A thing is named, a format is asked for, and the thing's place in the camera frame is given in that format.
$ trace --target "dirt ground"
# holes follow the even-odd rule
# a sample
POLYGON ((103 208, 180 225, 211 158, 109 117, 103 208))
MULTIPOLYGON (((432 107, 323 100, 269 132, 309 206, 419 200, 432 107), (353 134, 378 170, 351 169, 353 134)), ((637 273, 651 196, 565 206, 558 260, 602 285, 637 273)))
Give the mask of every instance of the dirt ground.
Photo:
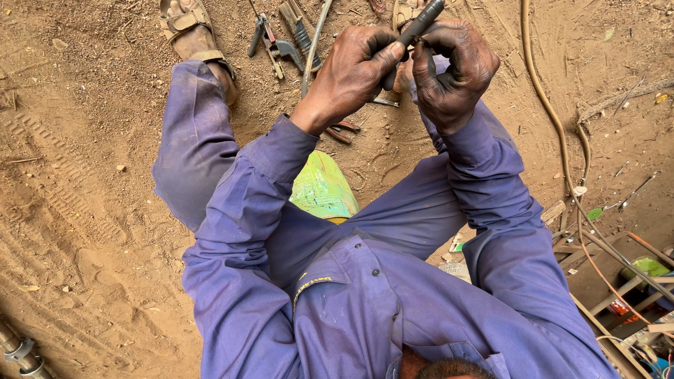
MULTIPOLYGON (((280 3, 259 0, 257 8, 290 40, 280 3)), ((298 3, 314 25, 321 3, 298 3)), ((248 58, 254 24, 247 1, 205 4, 239 76, 232 124, 243 145, 279 113, 292 112, 299 73, 284 62, 287 78, 277 80, 261 47, 248 58)), ((531 4, 534 60, 568 130, 574 182, 584 166, 573 132, 579 111, 642 77, 649 84, 674 76, 673 7, 665 0, 531 4)), ((321 58, 347 25, 389 27, 390 1, 387 9, 375 19, 366 1, 335 0, 321 58)), ((0 312, 38 341, 61 378, 197 377, 202 342, 180 282, 180 257, 193 237, 153 194, 150 174, 171 65, 179 61, 159 29, 157 2, 3 0, 0 10, 0 312), (54 38, 67 46, 57 48, 54 38), (27 158, 39 159, 12 162, 27 158)), ((532 195, 544 207, 565 199, 563 179, 554 179, 561 171, 557 134, 522 60, 520 3, 453 0, 441 18, 470 20, 501 57, 483 98, 515 137, 532 195)), ((674 243, 674 88, 659 92, 670 96, 657 105, 655 93, 633 98, 614 117, 612 107, 588 122, 592 170, 584 202, 588 210, 614 204, 657 171, 624 212, 612 208, 596 223, 606 235, 627 229, 662 248, 674 243)), ((330 137, 318 144, 334 153, 361 206, 435 153, 409 95, 384 96, 401 107, 366 105, 349 117, 364 122, 351 146, 330 137)), ((629 257, 645 254, 621 246, 629 257)), ((604 255, 597 262, 613 278, 619 266, 604 255)), ((568 276, 571 290, 588 307, 607 295, 587 262, 572 267, 579 273, 568 276)), ((16 377, 15 366, 3 364, 0 372, 16 377)))

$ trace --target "pliers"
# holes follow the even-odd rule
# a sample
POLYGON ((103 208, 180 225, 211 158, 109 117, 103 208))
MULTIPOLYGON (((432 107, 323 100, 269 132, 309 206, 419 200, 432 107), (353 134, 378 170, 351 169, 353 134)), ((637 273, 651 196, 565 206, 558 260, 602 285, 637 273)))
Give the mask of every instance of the pliers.
POLYGON ((358 133, 361 130, 361 127, 358 125, 354 125, 348 121, 339 121, 338 123, 330 125, 327 129, 326 132, 333 136, 336 140, 339 142, 342 142, 343 144, 350 145, 351 144, 351 139, 344 134, 341 134, 340 132, 342 131, 342 128, 344 129, 349 129, 350 131, 354 133, 358 133))

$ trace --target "sandal strap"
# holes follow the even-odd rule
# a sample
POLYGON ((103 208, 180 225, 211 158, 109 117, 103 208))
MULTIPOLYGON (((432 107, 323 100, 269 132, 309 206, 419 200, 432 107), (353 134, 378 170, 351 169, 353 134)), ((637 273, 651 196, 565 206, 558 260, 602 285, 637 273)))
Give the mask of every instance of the sandal strap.
POLYGON ((160 18, 160 23, 169 42, 196 25, 204 25, 212 30, 208 15, 202 7, 196 7, 177 17, 160 18))
POLYGON ((421 11, 423 11, 423 8, 412 8, 407 4, 400 4, 397 11, 398 13, 393 15, 393 19, 395 20, 396 29, 400 30, 400 27, 407 21, 417 18, 421 11))
POLYGON ((222 51, 220 51, 219 49, 205 49, 197 51, 196 53, 192 54, 189 57, 189 59, 199 59, 204 63, 217 62, 221 64, 225 70, 227 70, 229 76, 232 77, 232 80, 236 80, 237 78, 236 74, 234 73, 234 70, 229 65, 229 62, 227 62, 227 60, 224 58, 222 51))

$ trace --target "hand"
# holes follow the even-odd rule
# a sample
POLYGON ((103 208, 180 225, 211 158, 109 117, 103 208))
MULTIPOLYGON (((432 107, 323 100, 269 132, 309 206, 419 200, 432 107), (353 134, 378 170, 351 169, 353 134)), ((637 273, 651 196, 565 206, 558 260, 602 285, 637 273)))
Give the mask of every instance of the hand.
POLYGON ((456 133, 470 121, 501 61, 467 21, 436 21, 424 33, 412 66, 419 108, 439 133, 456 133), (447 72, 435 74, 431 47, 450 58, 447 72))
POLYGON ((381 92, 379 82, 396 69, 405 49, 385 28, 349 26, 335 40, 307 96, 290 120, 319 136, 326 128, 358 111, 381 92))

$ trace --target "foot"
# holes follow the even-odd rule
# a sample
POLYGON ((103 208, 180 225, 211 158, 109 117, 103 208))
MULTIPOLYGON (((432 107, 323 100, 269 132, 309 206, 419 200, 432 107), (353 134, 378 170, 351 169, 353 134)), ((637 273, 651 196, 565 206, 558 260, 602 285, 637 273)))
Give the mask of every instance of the foot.
MULTIPOLYGON (((166 15, 168 17, 179 16, 189 12, 196 6, 197 3, 194 0, 180 0, 180 3, 173 0, 171 1, 171 8, 166 11, 166 15)), ((197 25, 190 31, 176 37, 171 44, 183 60, 190 58, 198 51, 217 48, 213 33, 203 25, 197 25)), ((224 90, 225 103, 228 106, 232 105, 237 99, 237 88, 229 73, 217 62, 210 62, 206 65, 210 68, 213 75, 220 80, 220 84, 222 84, 222 89, 224 90)))
MULTIPOLYGON (((417 8, 423 8, 425 5, 424 0, 417 0, 417 8)), ((400 32, 404 32, 408 26, 412 23, 412 20, 407 21, 401 28, 400 32)), ((410 58, 405 62, 402 62, 398 65, 398 71, 396 72, 396 80, 393 82, 393 91, 395 92, 407 92, 410 88, 410 82, 412 81, 412 54, 410 58)))

